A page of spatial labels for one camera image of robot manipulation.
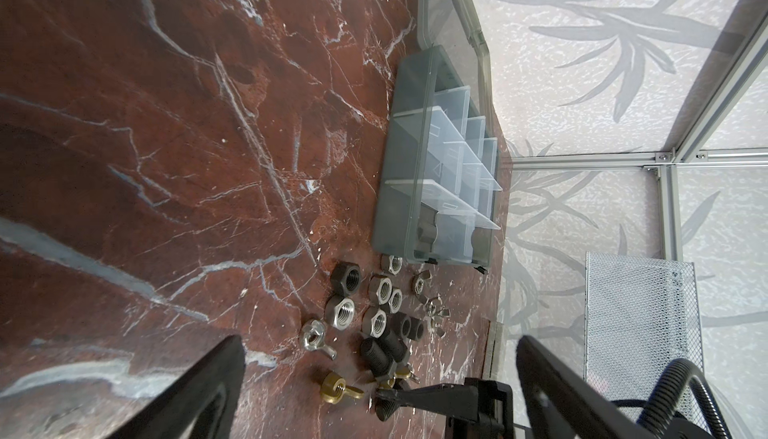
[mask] black cable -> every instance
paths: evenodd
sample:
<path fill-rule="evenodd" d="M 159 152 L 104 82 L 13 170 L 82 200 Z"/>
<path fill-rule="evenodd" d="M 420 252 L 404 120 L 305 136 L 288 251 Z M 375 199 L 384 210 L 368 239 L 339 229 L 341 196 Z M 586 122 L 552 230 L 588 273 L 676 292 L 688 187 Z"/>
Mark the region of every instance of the black cable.
<path fill-rule="evenodd" d="M 648 403 L 640 413 L 638 424 L 661 438 L 667 431 L 677 402 L 687 386 L 693 391 L 706 425 L 715 439 L 732 439 L 704 374 L 693 362 L 683 358 L 670 361 L 661 373 L 654 391 L 650 393 Z"/>

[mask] glass panel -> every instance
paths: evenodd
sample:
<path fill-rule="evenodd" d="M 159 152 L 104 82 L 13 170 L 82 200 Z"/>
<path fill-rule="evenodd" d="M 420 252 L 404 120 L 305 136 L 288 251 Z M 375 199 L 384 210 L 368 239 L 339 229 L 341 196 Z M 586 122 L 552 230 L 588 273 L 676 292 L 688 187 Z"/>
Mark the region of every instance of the glass panel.
<path fill-rule="evenodd" d="M 508 330 L 499 381 L 514 389 L 515 422 L 528 425 L 514 367 L 521 335 L 583 373 L 586 252 L 659 257 L 656 183 L 641 170 L 512 171 L 497 320 Z"/>
<path fill-rule="evenodd" d="M 496 113 L 524 156 L 664 150 L 705 61 L 725 67 L 743 38 L 715 45 L 739 0 L 473 1 Z"/>
<path fill-rule="evenodd" d="M 768 69 L 763 69 L 704 146 L 707 150 L 749 147 L 768 147 Z"/>
<path fill-rule="evenodd" d="M 422 48 L 437 44 L 444 47 L 462 84 L 469 86 L 472 98 L 470 114 L 476 116 L 479 114 L 482 86 L 478 79 L 478 53 L 467 40 L 467 32 L 456 12 L 456 3 L 454 0 L 423 1 L 426 14 L 419 16 L 418 23 Z"/>
<path fill-rule="evenodd" d="M 678 184 L 684 259 L 696 265 L 706 379 L 738 411 L 735 423 L 764 437 L 768 169 L 683 169 Z"/>

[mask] metal mesh panel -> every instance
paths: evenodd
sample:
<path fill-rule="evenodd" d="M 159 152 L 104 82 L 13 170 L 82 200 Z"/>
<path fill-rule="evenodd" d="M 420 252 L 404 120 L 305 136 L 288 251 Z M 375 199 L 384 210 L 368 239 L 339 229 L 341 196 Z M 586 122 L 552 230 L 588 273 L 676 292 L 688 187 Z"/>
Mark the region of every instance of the metal mesh panel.
<path fill-rule="evenodd" d="M 704 370 L 693 263 L 587 252 L 586 304 L 584 378 L 607 399 L 646 401 L 678 357 Z M 690 389 L 677 410 L 706 430 Z"/>

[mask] hex nut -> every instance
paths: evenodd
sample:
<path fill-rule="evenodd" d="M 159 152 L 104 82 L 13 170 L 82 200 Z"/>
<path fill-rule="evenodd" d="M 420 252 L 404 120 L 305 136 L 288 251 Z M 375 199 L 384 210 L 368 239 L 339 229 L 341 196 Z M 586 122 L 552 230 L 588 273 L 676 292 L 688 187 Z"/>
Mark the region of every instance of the hex nut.
<path fill-rule="evenodd" d="M 362 275 L 360 266 L 354 262 L 339 262 L 331 272 L 331 287 L 333 291 L 346 298 L 360 289 Z"/>
<path fill-rule="evenodd" d="M 408 338 L 411 333 L 411 324 L 411 316 L 405 312 L 396 312 L 389 319 L 389 327 L 403 339 Z"/>
<path fill-rule="evenodd" d="M 372 338 L 378 338 L 386 328 L 386 313 L 379 308 L 370 307 L 362 317 L 362 332 Z"/>
<path fill-rule="evenodd" d="M 425 329 L 424 321 L 411 317 L 411 330 L 408 332 L 408 339 L 411 341 L 421 341 Z"/>
<path fill-rule="evenodd" d="M 374 274 L 368 286 L 368 296 L 376 305 L 383 305 L 389 301 L 392 295 L 392 280 L 385 275 Z"/>
<path fill-rule="evenodd" d="M 355 318 L 355 303 L 350 298 L 333 295 L 326 303 L 326 322 L 340 331 L 347 329 Z"/>
<path fill-rule="evenodd" d="M 424 292 L 424 279 L 421 276 L 413 278 L 412 290 L 414 294 L 421 294 Z"/>
<path fill-rule="evenodd" d="M 387 274 L 398 275 L 402 269 L 402 257 L 382 254 L 382 271 Z"/>
<path fill-rule="evenodd" d="M 382 309 L 394 314 L 400 310 L 402 305 L 402 291 L 399 288 L 392 288 L 392 294 L 389 295 L 389 301 L 386 304 L 382 304 Z"/>
<path fill-rule="evenodd" d="M 400 362 L 397 363 L 397 367 L 407 366 L 410 360 L 411 360 L 411 348 L 409 348 L 408 345 L 406 344 L 406 355 L 404 355 L 400 360 Z"/>

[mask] black hex nut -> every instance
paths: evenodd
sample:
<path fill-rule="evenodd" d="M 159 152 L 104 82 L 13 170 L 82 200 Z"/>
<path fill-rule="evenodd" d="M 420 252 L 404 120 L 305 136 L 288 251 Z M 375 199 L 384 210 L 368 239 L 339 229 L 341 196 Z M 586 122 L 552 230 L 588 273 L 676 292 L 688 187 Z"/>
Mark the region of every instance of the black hex nut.
<path fill-rule="evenodd" d="M 333 291 L 346 298 L 360 289 L 362 275 L 360 266 L 354 262 L 340 262 L 331 272 L 331 287 Z"/>

